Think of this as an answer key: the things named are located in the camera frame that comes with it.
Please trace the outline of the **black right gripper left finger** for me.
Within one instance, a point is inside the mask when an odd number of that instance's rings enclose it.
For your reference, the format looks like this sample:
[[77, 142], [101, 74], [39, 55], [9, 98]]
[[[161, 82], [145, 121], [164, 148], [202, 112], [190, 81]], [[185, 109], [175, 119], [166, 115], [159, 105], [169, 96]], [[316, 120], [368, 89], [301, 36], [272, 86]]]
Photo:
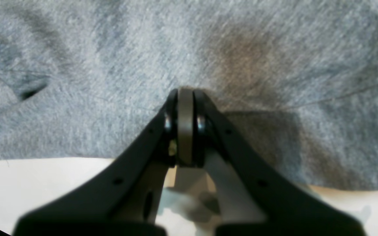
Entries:
[[176, 164], [178, 91], [105, 170], [20, 218], [15, 236], [166, 236], [155, 224], [163, 183]]

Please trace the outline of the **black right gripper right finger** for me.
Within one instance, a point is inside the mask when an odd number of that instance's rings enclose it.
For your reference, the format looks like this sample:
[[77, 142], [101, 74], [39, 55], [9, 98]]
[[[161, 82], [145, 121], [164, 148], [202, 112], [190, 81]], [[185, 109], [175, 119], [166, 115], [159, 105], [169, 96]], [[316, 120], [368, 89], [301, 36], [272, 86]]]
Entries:
[[352, 216], [317, 200], [267, 164], [201, 90], [193, 91], [193, 163], [221, 197], [216, 236], [364, 236]]

